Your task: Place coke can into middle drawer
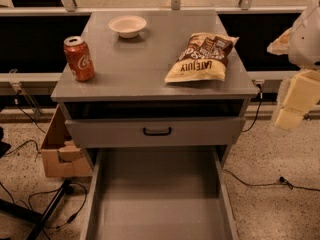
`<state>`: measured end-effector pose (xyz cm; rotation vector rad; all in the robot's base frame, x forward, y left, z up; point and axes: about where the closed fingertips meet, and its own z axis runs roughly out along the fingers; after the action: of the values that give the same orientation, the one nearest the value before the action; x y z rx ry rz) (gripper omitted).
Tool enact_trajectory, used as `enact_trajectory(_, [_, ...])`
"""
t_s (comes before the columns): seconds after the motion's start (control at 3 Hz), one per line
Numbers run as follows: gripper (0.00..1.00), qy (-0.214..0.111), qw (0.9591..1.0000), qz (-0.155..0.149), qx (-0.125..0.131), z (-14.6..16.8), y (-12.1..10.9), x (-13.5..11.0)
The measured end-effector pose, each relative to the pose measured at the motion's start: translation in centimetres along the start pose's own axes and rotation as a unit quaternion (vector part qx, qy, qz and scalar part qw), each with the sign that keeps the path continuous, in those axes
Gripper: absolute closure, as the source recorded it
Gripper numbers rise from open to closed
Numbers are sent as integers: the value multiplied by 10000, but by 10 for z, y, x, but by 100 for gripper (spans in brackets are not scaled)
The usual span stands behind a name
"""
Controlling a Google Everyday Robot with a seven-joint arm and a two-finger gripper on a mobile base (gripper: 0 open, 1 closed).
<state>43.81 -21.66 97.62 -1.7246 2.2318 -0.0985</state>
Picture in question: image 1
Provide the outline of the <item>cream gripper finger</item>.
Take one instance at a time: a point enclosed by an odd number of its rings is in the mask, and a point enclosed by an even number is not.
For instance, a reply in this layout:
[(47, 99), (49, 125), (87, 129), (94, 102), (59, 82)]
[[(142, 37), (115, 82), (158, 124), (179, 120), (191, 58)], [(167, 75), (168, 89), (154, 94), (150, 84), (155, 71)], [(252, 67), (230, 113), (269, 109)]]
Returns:
[(289, 38), (291, 28), (284, 31), (276, 40), (269, 44), (267, 52), (274, 55), (287, 55), (289, 53)]
[(273, 113), (273, 127), (277, 131), (292, 131), (319, 101), (320, 72), (300, 70), (280, 85), (277, 108)]

